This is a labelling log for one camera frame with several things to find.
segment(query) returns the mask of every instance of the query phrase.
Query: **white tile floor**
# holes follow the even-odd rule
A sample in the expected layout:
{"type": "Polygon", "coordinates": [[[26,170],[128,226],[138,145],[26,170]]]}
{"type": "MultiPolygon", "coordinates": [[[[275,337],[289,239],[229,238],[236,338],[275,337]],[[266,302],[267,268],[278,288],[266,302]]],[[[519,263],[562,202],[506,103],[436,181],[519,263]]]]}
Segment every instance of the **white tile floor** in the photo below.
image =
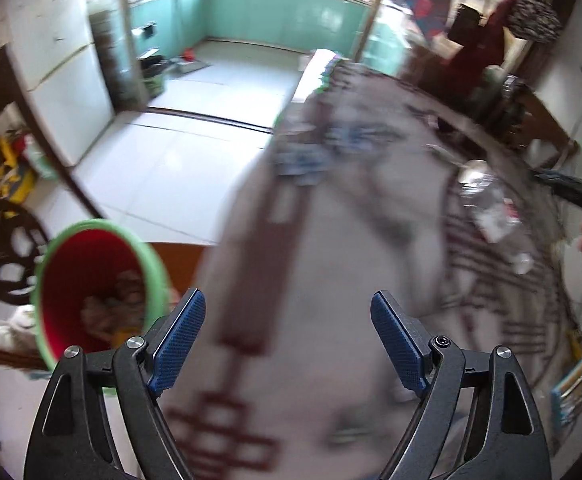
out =
{"type": "Polygon", "coordinates": [[[271,127],[301,76],[300,54],[278,48],[207,41],[196,57],[210,66],[168,79],[150,106],[271,127]]]}
{"type": "MultiPolygon", "coordinates": [[[[96,143],[75,175],[109,218],[148,242],[218,241],[232,194],[263,152],[269,134],[158,114],[124,113],[96,143]]],[[[26,205],[51,236],[88,218],[62,186],[40,181],[26,205]]],[[[0,303],[0,317],[12,308],[0,303]]],[[[0,461],[22,478],[28,434],[45,381],[0,370],[0,461]]],[[[120,458],[135,457],[115,399],[107,401],[120,458]]]]}

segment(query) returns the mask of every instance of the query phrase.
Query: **blue gripper pad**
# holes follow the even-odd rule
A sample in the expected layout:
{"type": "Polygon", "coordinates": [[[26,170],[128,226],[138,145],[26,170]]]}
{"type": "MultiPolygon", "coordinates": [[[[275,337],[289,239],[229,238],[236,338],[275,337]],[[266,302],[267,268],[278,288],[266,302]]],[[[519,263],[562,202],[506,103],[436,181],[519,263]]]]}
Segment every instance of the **blue gripper pad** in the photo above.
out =
{"type": "Polygon", "coordinates": [[[205,315],[204,294],[190,288],[151,338],[145,364],[150,374],[147,384],[156,397],[175,384],[205,315]]]}
{"type": "Polygon", "coordinates": [[[386,290],[373,296],[371,320],[402,385],[421,397],[429,386],[426,375],[433,367],[428,346],[431,336],[419,320],[404,313],[386,290]]]}

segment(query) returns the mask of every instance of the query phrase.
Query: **black bag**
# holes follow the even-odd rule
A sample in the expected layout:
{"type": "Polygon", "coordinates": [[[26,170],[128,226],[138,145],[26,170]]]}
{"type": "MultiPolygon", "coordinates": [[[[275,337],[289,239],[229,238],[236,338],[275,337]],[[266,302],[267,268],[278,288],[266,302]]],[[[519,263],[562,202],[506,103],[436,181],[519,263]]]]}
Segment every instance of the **black bag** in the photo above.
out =
{"type": "Polygon", "coordinates": [[[562,24],[548,0],[516,0],[506,26],[520,40],[551,43],[557,40],[562,24]]]}
{"type": "Polygon", "coordinates": [[[481,19],[482,15],[477,10],[461,4],[446,37],[455,43],[466,46],[480,30],[481,19]]]}

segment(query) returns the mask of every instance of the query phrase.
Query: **patterned tablecloth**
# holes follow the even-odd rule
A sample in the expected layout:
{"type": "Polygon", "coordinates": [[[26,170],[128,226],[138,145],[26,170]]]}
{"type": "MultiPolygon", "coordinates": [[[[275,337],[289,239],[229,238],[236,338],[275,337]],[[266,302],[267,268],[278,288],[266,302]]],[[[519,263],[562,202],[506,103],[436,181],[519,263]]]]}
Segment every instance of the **patterned tablecloth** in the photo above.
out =
{"type": "MultiPolygon", "coordinates": [[[[382,288],[461,348],[512,348],[551,442],[549,392],[567,354],[552,199],[467,118],[334,61],[314,54],[197,277],[206,322],[163,407],[198,480],[379,473],[417,404],[370,321],[382,288]],[[529,273],[516,275],[469,219],[457,168],[426,148],[440,144],[430,114],[486,149],[532,235],[529,273]]],[[[469,406],[463,390],[439,471],[469,406]]]]}

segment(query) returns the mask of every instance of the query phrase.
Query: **metal screw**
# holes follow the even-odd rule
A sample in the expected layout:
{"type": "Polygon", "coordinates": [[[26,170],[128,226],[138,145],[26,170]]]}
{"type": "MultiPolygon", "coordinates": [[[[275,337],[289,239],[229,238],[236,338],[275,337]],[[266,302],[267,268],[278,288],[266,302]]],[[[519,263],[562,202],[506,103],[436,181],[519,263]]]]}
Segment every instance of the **metal screw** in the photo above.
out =
{"type": "Polygon", "coordinates": [[[504,359],[508,359],[509,357],[511,357],[511,355],[513,355],[513,352],[511,352],[510,348],[506,348],[505,346],[499,346],[498,349],[496,350],[497,354],[504,358],[504,359]]]}
{"type": "Polygon", "coordinates": [[[126,346],[129,348],[139,348],[144,344],[144,339],[136,335],[126,340],[126,346]]]}
{"type": "Polygon", "coordinates": [[[68,357],[70,359],[71,357],[75,357],[79,353],[80,353],[80,347],[76,346],[76,345],[72,345],[72,346],[69,346],[64,351],[64,357],[68,357]]]}
{"type": "Polygon", "coordinates": [[[446,348],[451,344],[451,341],[449,338],[443,335],[439,335],[434,339],[434,343],[438,345],[440,348],[446,348]]]}

